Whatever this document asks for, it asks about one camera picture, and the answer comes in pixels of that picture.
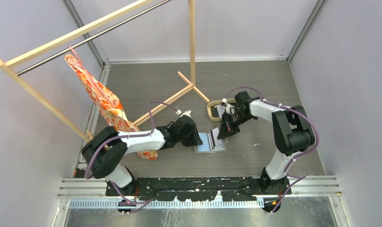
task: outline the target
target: metal plate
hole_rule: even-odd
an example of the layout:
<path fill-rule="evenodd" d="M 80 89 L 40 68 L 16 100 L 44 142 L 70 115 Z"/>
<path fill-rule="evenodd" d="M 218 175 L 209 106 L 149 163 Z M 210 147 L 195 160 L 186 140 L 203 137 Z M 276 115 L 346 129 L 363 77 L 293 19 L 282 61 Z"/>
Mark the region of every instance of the metal plate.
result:
<path fill-rule="evenodd" d="M 337 226 L 327 197 L 287 197 L 273 216 L 260 208 L 146 209 L 120 215 L 115 209 L 69 209 L 66 227 L 269 227 Z"/>

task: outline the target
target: metal floor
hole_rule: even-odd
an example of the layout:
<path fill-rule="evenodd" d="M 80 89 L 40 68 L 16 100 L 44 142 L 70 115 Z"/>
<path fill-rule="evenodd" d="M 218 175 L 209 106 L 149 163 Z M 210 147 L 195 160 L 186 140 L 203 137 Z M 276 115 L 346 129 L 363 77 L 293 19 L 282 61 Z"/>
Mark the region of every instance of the metal floor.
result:
<path fill-rule="evenodd" d="M 128 119 L 134 121 L 147 113 L 149 102 L 164 101 L 186 86 L 177 71 L 189 78 L 189 63 L 115 64 L 110 69 L 106 86 L 119 97 Z M 221 100 L 235 87 L 251 86 L 272 102 L 290 106 L 301 104 L 286 61 L 199 62 L 196 75 L 197 87 L 211 101 Z M 251 97 L 256 96 L 253 91 L 248 92 Z M 182 111 L 192 110 L 191 116 L 199 132 L 220 127 L 220 122 L 209 120 L 207 104 L 194 91 L 172 105 L 179 106 Z M 155 126 L 167 125 L 176 119 L 173 110 L 166 108 L 154 117 Z M 99 116 L 95 132 L 105 126 L 107 123 Z M 150 121 L 140 126 L 141 130 L 150 128 Z M 139 177 L 260 175 L 276 149 L 272 125 L 262 119 L 250 120 L 241 125 L 240 130 L 229 138 L 227 151 L 196 155 L 193 148 L 177 144 L 172 149 L 159 151 L 156 160 L 141 159 L 132 153 L 123 158 L 122 164 Z M 316 152 L 299 158 L 289 173 L 324 174 Z"/>
<path fill-rule="evenodd" d="M 65 227 L 335 227 L 328 197 L 286 197 L 273 216 L 260 208 L 144 209 L 120 215 L 117 210 L 69 209 Z"/>

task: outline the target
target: hanging rod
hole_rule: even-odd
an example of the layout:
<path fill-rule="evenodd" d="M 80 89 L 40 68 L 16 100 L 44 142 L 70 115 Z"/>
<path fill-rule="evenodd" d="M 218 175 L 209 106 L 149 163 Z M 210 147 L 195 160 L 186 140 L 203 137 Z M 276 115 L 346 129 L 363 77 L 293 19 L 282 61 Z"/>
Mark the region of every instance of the hanging rod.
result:
<path fill-rule="evenodd" d="M 120 26 L 126 24 L 127 22 L 130 22 L 130 21 L 134 20 L 135 18 L 137 18 L 137 17 L 139 17 L 139 16 L 141 16 L 141 15 L 144 15 L 144 14 L 148 13 L 149 11 L 152 11 L 152 10 L 158 8 L 159 6 L 162 6 L 162 5 L 164 5 L 164 4 L 166 4 L 166 3 L 170 2 L 170 1 L 171 1 L 171 0 L 164 0 L 164 1 L 162 1 L 162 2 L 160 2 L 160 3 L 158 3 L 158 4 L 154 5 L 154 6 L 152 6 L 152 7 L 148 8 L 148 9 L 146 9 L 146 10 L 144 10 L 144 11 L 142 11 L 142 12 L 140 12 L 140 13 L 138 13 L 138 14 L 136 14 L 136 15 L 134 15 L 134 16 L 132 16 L 132 17 L 130 17 L 130 18 L 124 20 L 124 21 L 122 21 L 122 22 L 119 22 L 119 23 L 117 23 L 117 24 L 115 24 L 115 25 L 113 25 L 113 26 L 111 26 L 111 27 L 109 27 L 109 28 L 107 28 L 107 29 L 105 29 L 105 30 L 103 30 L 103 31 L 101 31 L 101 32 L 96 33 L 96 34 L 93 35 L 93 36 L 90 36 L 90 37 L 87 38 L 87 39 L 84 39 L 83 41 L 81 41 L 81 42 L 79 42 L 79 43 L 77 43 L 77 44 L 75 44 L 75 45 L 72 45 L 71 48 L 74 49 L 74 48 L 77 48 L 77 47 L 79 47 L 79 46 L 82 46 L 82 45 L 88 43 L 89 41 L 94 40 L 94 39 L 100 37 L 101 35 L 103 35 L 103 34 L 105 34 L 105 33 L 108 33 L 108 32 L 110 32 L 110 31 L 112 31 L 113 29 L 118 28 L 118 27 L 120 27 Z M 27 72 L 29 72 L 29 71 L 31 71 L 31 70 L 33 70 L 33 69 L 36 69 L 36 68 L 38 68 L 39 66 L 41 66 L 41 65 L 43 65 L 43 64 L 45 64 L 45 63 L 47 63 L 47 62 L 50 62 L 51 60 L 53 60 L 53 59 L 55 59 L 55 58 L 57 58 L 57 57 L 60 57 L 60 56 L 62 56 L 63 54 L 69 52 L 69 51 L 70 51 L 70 48 L 64 49 L 64 50 L 62 50 L 62 51 L 60 51 L 60 52 L 58 52 L 58 53 L 56 53 L 56 54 L 50 56 L 49 58 L 46 58 L 46 59 L 44 59 L 44 60 L 38 62 L 37 64 L 34 64 L 34 65 L 32 65 L 32 66 L 30 66 L 30 67 L 28 67 L 28 68 L 26 68 L 26 69 L 24 69 L 24 70 L 18 72 L 18 73 L 17 73 L 17 76 L 21 76 L 21 75 L 23 75 L 24 73 L 27 73 Z"/>

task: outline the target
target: wooden rack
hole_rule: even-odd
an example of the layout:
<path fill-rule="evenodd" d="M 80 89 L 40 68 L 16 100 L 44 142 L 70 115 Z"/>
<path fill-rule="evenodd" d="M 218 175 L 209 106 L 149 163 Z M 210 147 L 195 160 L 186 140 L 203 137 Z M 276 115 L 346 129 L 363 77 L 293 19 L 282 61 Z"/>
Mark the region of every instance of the wooden rack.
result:
<path fill-rule="evenodd" d="M 53 106 L 51 103 L 49 103 L 38 91 L 36 91 L 31 85 L 29 85 L 24 79 L 21 78 L 21 75 L 26 73 L 26 72 L 29 72 L 63 54 L 65 54 L 66 52 L 69 51 L 69 48 L 64 50 L 64 51 L 61 51 L 49 58 L 46 58 L 40 62 L 38 62 L 37 64 L 31 66 L 31 67 L 28 67 L 27 69 L 21 71 L 21 72 L 18 72 L 16 73 L 13 68 L 16 67 L 16 66 L 19 66 L 37 56 L 40 56 L 41 54 L 43 53 L 46 53 L 47 51 L 50 51 L 50 50 L 53 50 L 54 48 L 58 47 L 58 46 L 61 46 L 61 45 L 64 45 L 64 44 L 67 44 L 69 41 L 71 40 L 74 40 L 75 38 L 78 38 L 80 36 L 82 36 L 83 34 L 85 33 L 88 33 L 90 31 L 93 31 L 121 16 L 123 16 L 124 14 L 127 14 L 129 12 L 132 12 L 134 11 L 135 9 L 138 9 L 139 7 L 142 7 L 143 5 L 147 4 L 147 3 L 150 3 L 152 2 L 153 0 L 138 0 L 128 6 L 125 6 L 111 14 L 108 14 L 102 18 L 99 18 L 98 20 L 95 20 L 87 25 L 84 25 L 66 35 L 63 35 L 62 37 L 59 37 L 53 41 L 50 41 L 38 48 L 35 48 L 27 53 L 24 53 L 12 60 L 9 60 L 9 61 L 2 61 L 0 60 L 0 69 L 5 72 L 7 75 L 9 75 L 13 80 L 15 80 L 20 86 L 22 86 L 29 94 L 31 94 L 34 98 L 36 98 L 39 102 L 41 102 L 49 111 L 51 111 L 54 115 L 56 115 L 63 123 L 65 123 L 67 126 L 69 126 L 76 134 L 78 134 L 82 139 L 84 139 L 85 141 L 89 141 L 89 137 L 84 133 L 82 132 L 73 122 L 71 122 L 65 115 L 63 115 L 62 112 L 60 112 L 55 106 Z M 142 11 L 141 13 L 138 13 L 137 15 L 135 16 L 132 16 L 131 18 L 129 19 L 126 19 L 116 25 L 113 25 L 107 29 L 105 29 L 104 31 L 102 32 L 99 32 L 89 38 L 87 38 L 86 40 L 83 40 L 81 42 L 79 42 L 78 44 L 76 45 L 73 45 L 73 47 L 78 47 L 78 46 L 81 46 L 82 44 L 85 44 L 163 4 L 166 4 L 167 2 L 169 2 L 171 0 L 165 0 L 165 1 L 162 1 L 160 3 L 158 3 L 157 5 L 153 6 L 153 7 L 150 7 L 149 9 L 146 9 L 144 11 Z M 174 94 L 173 96 L 171 96 L 170 98 L 168 98 L 167 100 L 165 100 L 165 103 L 167 104 L 172 104 L 173 102 L 175 102 L 177 99 L 179 99 L 180 97 L 182 97 L 183 95 L 187 94 L 189 91 L 191 90 L 194 90 L 205 102 L 209 102 L 209 99 L 195 86 L 195 0 L 188 0 L 188 7 L 189 7 L 189 26 L 190 26 L 190 72 L 191 72 L 191 81 L 189 81 L 181 72 L 178 72 L 178 76 L 184 80 L 185 83 L 187 83 L 187 86 L 183 89 L 181 89 L 179 92 L 177 92 L 176 94 Z M 160 104 L 158 105 L 157 107 L 155 107 L 154 109 L 152 109 L 152 115 L 155 115 L 157 114 L 158 112 L 162 111 L 164 108 L 166 108 L 166 105 L 163 105 L 163 104 Z M 139 126 L 141 125 L 142 123 L 144 123 L 145 121 L 147 121 L 149 119 L 149 114 L 145 114 L 143 116 L 141 116 L 140 118 L 138 118 L 134 123 Z"/>

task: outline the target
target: wooden base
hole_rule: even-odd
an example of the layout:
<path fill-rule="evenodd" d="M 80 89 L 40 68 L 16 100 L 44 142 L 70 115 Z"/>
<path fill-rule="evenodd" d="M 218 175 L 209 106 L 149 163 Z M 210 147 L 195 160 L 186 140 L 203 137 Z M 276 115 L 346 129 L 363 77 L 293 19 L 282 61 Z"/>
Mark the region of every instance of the wooden base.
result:
<path fill-rule="evenodd" d="M 187 94 L 189 91 L 194 90 L 206 103 L 209 103 L 208 97 L 206 97 L 194 84 L 191 83 L 189 79 L 187 79 L 181 72 L 177 72 L 178 76 L 184 80 L 185 83 L 188 84 L 185 88 L 181 89 L 179 92 L 165 100 L 165 103 L 172 104 L 177 99 L 181 98 L 183 95 Z M 157 107 L 151 110 L 152 116 L 155 116 L 158 112 L 165 109 L 167 106 L 163 104 L 159 104 Z M 142 123 L 146 122 L 150 118 L 149 113 L 144 114 L 142 117 L 138 118 L 134 121 L 136 126 L 140 126 Z"/>

